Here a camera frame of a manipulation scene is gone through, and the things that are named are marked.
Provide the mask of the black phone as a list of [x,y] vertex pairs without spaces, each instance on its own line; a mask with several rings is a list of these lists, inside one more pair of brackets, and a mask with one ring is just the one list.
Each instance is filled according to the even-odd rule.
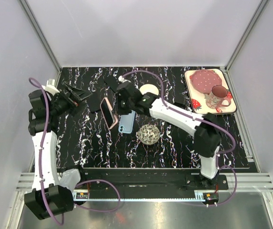
[[118,87],[121,84],[121,82],[118,81],[117,78],[113,77],[113,76],[107,76],[104,78],[104,82],[106,83],[106,85],[108,87],[110,87],[110,89],[114,92],[117,93],[118,92]]
[[100,111],[100,103],[101,100],[99,96],[95,93],[93,93],[87,98],[87,104],[91,113]]

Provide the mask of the light blue phone case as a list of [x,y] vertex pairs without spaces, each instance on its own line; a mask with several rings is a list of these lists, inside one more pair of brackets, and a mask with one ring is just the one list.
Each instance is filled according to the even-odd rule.
[[135,119],[135,111],[129,114],[121,115],[118,131],[123,134],[131,134]]

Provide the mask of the pink cased phone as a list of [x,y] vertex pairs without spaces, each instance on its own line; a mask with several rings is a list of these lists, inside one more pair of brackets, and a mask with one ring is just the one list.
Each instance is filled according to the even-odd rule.
[[112,106],[107,97],[104,97],[100,103],[100,109],[102,116],[105,120],[107,128],[111,130],[118,123],[118,118],[112,112]]

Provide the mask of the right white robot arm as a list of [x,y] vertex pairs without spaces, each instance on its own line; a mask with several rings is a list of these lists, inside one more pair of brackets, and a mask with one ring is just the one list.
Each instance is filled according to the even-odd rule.
[[201,186],[211,189],[217,184],[218,166],[216,154],[220,149],[221,132],[217,129],[212,114],[200,115],[179,108],[164,101],[151,92],[142,94],[130,82],[119,84],[116,89],[116,109],[118,114],[127,115],[135,111],[174,125],[193,137],[193,147],[200,156]]

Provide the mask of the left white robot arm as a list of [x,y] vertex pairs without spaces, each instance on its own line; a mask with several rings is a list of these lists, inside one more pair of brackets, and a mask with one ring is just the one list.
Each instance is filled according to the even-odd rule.
[[68,169],[58,177],[56,166],[56,146],[58,140],[59,117],[63,113],[74,114],[91,92],[63,83],[59,90],[53,81],[45,86],[30,82],[37,90],[29,94],[28,130],[35,152],[35,174],[31,192],[24,195],[24,203],[39,219],[63,215],[74,208],[74,189],[86,185],[87,178],[78,168]]

